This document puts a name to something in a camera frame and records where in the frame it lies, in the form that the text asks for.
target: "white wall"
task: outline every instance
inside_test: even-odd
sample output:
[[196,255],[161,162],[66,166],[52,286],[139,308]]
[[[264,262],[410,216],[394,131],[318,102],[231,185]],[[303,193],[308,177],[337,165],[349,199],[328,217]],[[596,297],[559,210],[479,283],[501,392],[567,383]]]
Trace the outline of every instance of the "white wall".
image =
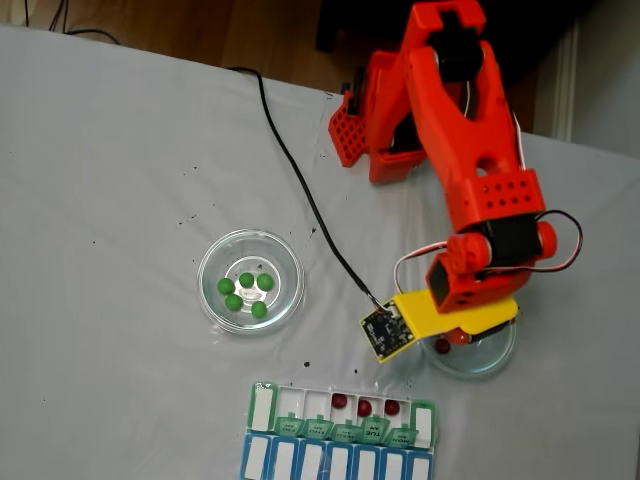
[[580,22],[572,141],[640,158],[640,1],[600,2]]
[[534,132],[640,158],[640,0],[601,0],[543,62]]

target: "white tablecloth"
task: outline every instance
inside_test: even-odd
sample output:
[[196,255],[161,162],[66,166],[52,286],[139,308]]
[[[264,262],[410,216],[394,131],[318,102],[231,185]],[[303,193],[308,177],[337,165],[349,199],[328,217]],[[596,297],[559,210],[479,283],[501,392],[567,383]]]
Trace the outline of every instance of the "white tablecloth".
[[[395,259],[450,233],[433,171],[372,186],[366,159],[342,168],[328,137],[339,96],[267,89],[336,243],[390,296]],[[473,384],[418,346],[380,366],[357,324],[370,305],[312,233],[254,78],[0,28],[0,478],[236,478],[254,380],[434,400],[437,479],[631,478],[640,161],[532,136],[524,147],[585,245],[518,294],[512,363]],[[208,246],[245,227],[282,236],[306,271],[297,317],[262,338],[213,327],[197,297]],[[573,235],[560,229],[561,253]],[[426,262],[409,264],[408,286]]]

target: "red candy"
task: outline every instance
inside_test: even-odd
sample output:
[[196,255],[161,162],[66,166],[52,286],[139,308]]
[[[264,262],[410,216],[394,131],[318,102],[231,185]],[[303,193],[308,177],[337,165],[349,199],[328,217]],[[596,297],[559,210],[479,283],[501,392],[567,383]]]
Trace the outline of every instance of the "red candy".
[[338,410],[347,406],[347,396],[344,393],[334,393],[331,397],[331,406]]
[[358,401],[358,416],[368,417],[372,412],[371,404],[367,400]]
[[395,400],[387,400],[384,404],[384,413],[390,416],[400,413],[400,404]]
[[436,342],[433,344],[433,347],[440,355],[449,353],[449,350],[451,350],[451,344],[446,338],[439,338],[438,340],[436,340]]

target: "mounting hole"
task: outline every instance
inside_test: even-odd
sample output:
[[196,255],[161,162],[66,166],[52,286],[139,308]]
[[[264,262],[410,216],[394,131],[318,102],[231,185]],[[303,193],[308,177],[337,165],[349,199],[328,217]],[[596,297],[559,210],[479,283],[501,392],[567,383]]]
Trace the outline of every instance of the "mounting hole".
[[476,163],[476,175],[484,177],[485,175],[496,170],[496,161],[490,157],[482,157]]

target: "green candy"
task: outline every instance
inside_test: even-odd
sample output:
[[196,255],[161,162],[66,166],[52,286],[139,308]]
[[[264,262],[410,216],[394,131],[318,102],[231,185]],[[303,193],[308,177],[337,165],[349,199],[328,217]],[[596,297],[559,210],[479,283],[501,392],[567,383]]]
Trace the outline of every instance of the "green candy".
[[264,302],[255,302],[251,305],[251,313],[256,318],[264,318],[267,315],[267,305]]
[[227,298],[224,299],[224,304],[232,312],[237,312],[242,308],[243,302],[238,295],[236,295],[235,293],[232,293],[230,295],[227,295]]
[[251,275],[249,272],[244,272],[242,275],[240,275],[238,277],[238,281],[244,288],[253,287],[253,275]]
[[263,292],[268,292],[273,288],[273,277],[268,273],[258,275],[258,288]]
[[218,291],[223,295],[229,295],[233,293],[236,289],[236,286],[233,283],[233,280],[230,278],[221,278],[218,280]]

